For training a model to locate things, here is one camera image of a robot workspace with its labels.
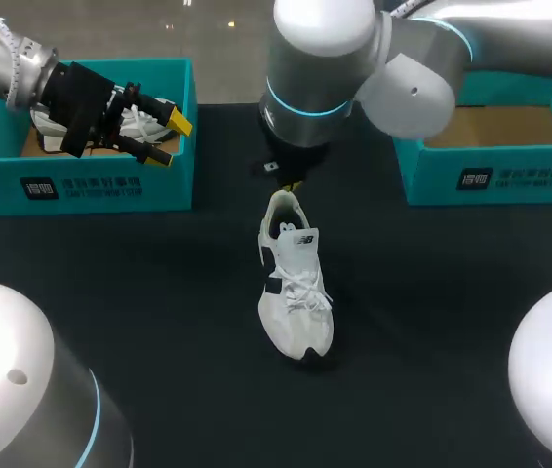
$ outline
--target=floor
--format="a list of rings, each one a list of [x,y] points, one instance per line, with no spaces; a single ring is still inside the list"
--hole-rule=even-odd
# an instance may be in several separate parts
[[[263,93],[273,4],[274,0],[0,0],[0,17],[15,32],[57,47],[64,59],[190,57],[200,103],[238,103],[257,102]]]

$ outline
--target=cable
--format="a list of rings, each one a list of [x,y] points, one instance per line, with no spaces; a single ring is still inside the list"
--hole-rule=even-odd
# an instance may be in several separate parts
[[[16,94],[19,88],[20,79],[20,54],[18,45],[9,27],[0,19],[0,41],[10,51],[12,56],[12,77],[10,80],[10,89],[5,98],[5,105],[10,108],[16,107]]]
[[[417,8],[420,8],[431,0],[407,0],[391,12],[392,17],[405,18]]]

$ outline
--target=teal box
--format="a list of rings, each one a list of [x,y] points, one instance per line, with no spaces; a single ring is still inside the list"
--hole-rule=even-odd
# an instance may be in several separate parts
[[[21,157],[30,129],[28,112],[13,112],[0,101],[0,215],[190,210],[196,152],[196,92],[188,58],[80,60],[120,86],[140,82],[144,93],[179,103],[193,124],[182,136],[169,168],[142,165],[127,154]],[[29,199],[25,186],[53,193]]]
[[[467,76],[458,105],[549,106],[552,79]],[[393,139],[411,205],[552,203],[552,145],[428,148]]]

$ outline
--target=shoe logo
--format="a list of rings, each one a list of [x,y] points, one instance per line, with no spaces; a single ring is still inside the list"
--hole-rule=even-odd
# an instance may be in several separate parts
[[[298,244],[310,244],[313,242],[315,236],[302,236],[297,240]]]
[[[287,222],[281,222],[280,223],[280,232],[285,232],[285,231],[295,231],[296,230],[296,227],[291,224],[290,222],[287,223]]]

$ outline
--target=new balance logo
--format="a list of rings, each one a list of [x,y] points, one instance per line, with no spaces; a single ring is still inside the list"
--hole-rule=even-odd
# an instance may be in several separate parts
[[[310,244],[315,236],[302,236],[297,240],[298,244]]]

